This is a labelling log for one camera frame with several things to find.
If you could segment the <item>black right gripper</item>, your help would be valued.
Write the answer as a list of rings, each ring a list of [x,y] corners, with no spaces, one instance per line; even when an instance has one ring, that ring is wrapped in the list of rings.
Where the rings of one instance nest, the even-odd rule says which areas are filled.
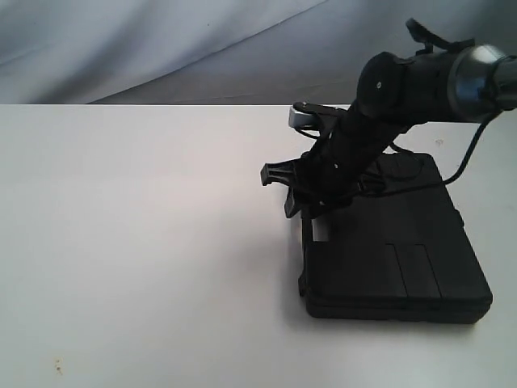
[[[331,134],[302,158],[302,167],[300,159],[266,163],[260,171],[261,183],[286,187],[306,187],[308,183],[317,202],[325,205],[349,200],[357,192],[361,174],[407,131],[407,124],[371,118],[353,103],[339,116]],[[291,219],[312,203],[311,195],[288,188],[284,214]]]

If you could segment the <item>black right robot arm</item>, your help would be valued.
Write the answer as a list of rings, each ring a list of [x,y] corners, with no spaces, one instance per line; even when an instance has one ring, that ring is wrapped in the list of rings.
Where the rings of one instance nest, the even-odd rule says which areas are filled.
[[[348,205],[357,196],[387,197],[386,176],[370,167],[395,139],[429,122],[475,123],[485,129],[516,107],[516,59],[474,40],[450,42],[414,19],[406,22],[422,45],[412,57],[382,52],[364,66],[347,109],[295,103],[288,124],[312,138],[299,158],[268,163],[263,185],[288,188],[288,217]]]

